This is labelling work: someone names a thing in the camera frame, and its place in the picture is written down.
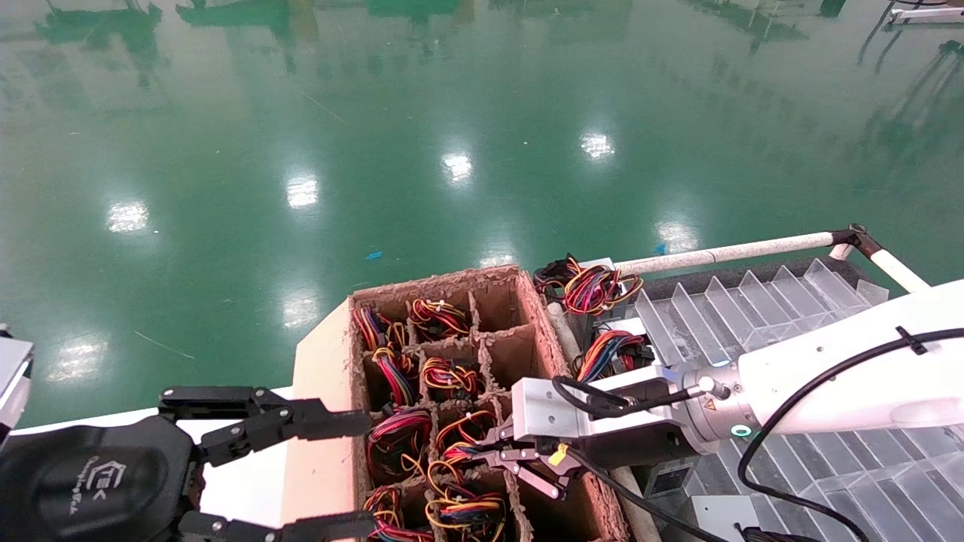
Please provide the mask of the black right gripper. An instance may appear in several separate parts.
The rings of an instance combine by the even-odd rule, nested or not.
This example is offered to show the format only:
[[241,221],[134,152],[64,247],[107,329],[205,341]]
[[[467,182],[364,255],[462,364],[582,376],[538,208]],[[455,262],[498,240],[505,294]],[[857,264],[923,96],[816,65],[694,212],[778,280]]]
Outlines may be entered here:
[[533,436],[517,434],[513,422],[503,422],[486,432],[480,440],[481,452],[471,454],[471,460],[506,470],[521,483],[560,501],[567,497],[569,483],[575,478],[575,457],[567,452],[539,452],[538,438],[562,440],[603,469],[652,466],[712,453],[712,446],[678,419],[646,416],[640,425],[634,425],[625,416],[598,423],[605,431],[592,434],[579,427],[577,416],[537,416]]

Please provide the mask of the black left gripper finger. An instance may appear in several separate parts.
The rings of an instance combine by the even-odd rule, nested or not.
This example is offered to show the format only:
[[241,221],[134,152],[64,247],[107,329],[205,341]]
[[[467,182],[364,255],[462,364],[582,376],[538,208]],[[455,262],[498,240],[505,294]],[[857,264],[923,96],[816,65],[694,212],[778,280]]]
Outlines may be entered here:
[[303,518],[278,528],[192,511],[180,520],[178,535],[180,541],[337,541],[365,539],[375,529],[374,515],[366,510]]

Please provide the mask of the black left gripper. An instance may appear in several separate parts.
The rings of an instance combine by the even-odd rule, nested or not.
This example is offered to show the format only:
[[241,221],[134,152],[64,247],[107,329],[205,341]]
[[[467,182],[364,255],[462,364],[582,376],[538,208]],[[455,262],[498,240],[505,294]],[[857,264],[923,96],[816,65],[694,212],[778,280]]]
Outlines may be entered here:
[[[286,440],[354,438],[372,428],[364,410],[335,412],[318,398],[241,385],[176,385],[162,392],[158,411],[116,428],[75,425],[7,440],[2,540],[172,541],[182,516],[200,506],[202,461],[219,467]],[[204,434],[198,452],[178,421],[230,424]]]

